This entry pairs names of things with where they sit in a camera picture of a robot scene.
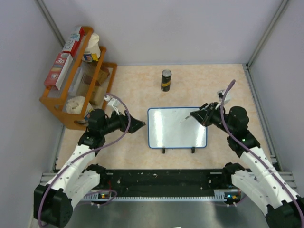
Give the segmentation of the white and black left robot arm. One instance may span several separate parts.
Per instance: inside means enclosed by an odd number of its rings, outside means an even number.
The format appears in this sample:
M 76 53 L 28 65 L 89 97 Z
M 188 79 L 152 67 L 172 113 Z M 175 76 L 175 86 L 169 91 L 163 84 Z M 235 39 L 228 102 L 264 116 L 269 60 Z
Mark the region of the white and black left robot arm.
M 83 197 L 94 187 L 107 185 L 105 174 L 85 169 L 106 147 L 107 134 L 116 130 L 123 134 L 134 133 L 144 126 L 145 122 L 133 118 L 127 111 L 123 114 L 113 111 L 108 117 L 104 110 L 94 109 L 68 161 L 47 184 L 40 184 L 34 190 L 34 218 L 39 226 L 65 227 Z

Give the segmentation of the blue framed whiteboard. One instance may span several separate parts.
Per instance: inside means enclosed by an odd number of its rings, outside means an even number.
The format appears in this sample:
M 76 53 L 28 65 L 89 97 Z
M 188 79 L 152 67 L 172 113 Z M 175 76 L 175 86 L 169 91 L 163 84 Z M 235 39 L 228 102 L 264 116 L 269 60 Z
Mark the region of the blue framed whiteboard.
M 206 148 L 208 129 L 193 117 L 179 122 L 198 107 L 153 107 L 147 111 L 148 146 L 151 149 Z

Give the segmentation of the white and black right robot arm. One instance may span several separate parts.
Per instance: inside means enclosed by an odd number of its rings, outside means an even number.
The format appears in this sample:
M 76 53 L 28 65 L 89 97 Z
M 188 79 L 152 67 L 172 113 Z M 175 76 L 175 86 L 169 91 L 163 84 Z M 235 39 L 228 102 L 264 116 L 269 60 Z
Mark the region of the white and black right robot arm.
M 204 127 L 214 125 L 226 132 L 229 147 L 250 169 L 227 163 L 221 179 L 225 187 L 235 186 L 245 193 L 262 211 L 270 228 L 304 226 L 303 197 L 282 178 L 249 131 L 249 117 L 243 107 L 234 106 L 226 113 L 214 102 L 204 104 L 190 116 Z

